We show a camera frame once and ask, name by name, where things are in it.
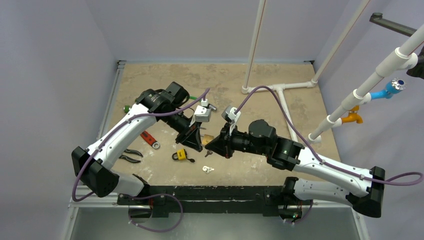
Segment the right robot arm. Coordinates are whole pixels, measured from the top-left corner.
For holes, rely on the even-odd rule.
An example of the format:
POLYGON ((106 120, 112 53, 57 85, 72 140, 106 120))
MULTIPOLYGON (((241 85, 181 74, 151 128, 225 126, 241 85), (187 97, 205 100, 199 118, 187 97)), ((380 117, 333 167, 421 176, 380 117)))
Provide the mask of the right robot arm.
POLYGON ((277 135, 265 120, 253 121, 247 132, 226 123, 219 135, 205 148, 227 159, 235 151, 261 155, 279 170, 305 173, 320 178, 318 182, 296 177, 286 178, 280 196, 288 204, 296 200, 323 200, 352 207, 371 218, 380 218, 384 197, 385 170, 360 168, 324 157, 310 147, 277 135))

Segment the green cable lock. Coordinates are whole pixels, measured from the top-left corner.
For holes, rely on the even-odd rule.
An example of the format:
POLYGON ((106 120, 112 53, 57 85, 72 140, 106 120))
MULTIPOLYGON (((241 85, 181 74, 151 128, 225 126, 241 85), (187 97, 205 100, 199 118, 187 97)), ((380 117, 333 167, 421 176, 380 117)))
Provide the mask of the green cable lock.
POLYGON ((213 112, 217 111, 217 107, 214 106, 213 104, 211 104, 210 101, 207 98, 201 97, 201 98, 198 99, 197 97, 190 96, 189 99, 190 100, 197 100, 202 107, 210 109, 213 112))

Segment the small yellow padlock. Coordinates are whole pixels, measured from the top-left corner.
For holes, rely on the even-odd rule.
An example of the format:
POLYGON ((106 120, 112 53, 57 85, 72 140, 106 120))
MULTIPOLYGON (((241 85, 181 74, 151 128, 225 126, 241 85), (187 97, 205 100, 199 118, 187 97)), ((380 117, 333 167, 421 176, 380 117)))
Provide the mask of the small yellow padlock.
POLYGON ((171 158, 174 161, 189 161, 191 163, 195 163, 196 161, 193 158, 188 157, 187 151, 182 148, 177 150, 175 153, 172 154, 171 158))

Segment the large brass padlock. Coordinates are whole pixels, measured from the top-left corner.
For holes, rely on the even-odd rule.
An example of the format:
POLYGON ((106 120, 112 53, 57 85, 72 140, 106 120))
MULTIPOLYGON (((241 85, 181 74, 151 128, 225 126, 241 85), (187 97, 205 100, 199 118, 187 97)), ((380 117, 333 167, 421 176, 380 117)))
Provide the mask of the large brass padlock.
POLYGON ((201 134, 200 136, 201 136, 201 144, 203 146, 207 145, 215 138, 213 135, 209 135, 209 134, 201 134))

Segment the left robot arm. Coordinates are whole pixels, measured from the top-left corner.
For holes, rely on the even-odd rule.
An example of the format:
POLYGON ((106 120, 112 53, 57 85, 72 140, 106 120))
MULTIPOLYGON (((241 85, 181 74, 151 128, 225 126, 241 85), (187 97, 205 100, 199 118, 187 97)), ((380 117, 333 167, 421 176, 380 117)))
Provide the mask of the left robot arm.
POLYGON ((163 121, 178 134, 177 144, 201 152, 200 122, 188 118, 183 111, 201 100, 205 100, 207 88, 196 100, 187 103, 188 91, 176 82, 166 89, 147 89, 135 100, 129 112, 108 133, 86 148, 76 147, 71 153, 76 182, 72 189, 72 199, 80 202, 76 190, 78 182, 86 185, 92 194, 99 198, 111 193, 129 195, 138 205, 146 203, 149 191, 146 182, 138 175, 127 175, 112 171, 119 156, 124 153, 142 132, 158 121, 163 121))

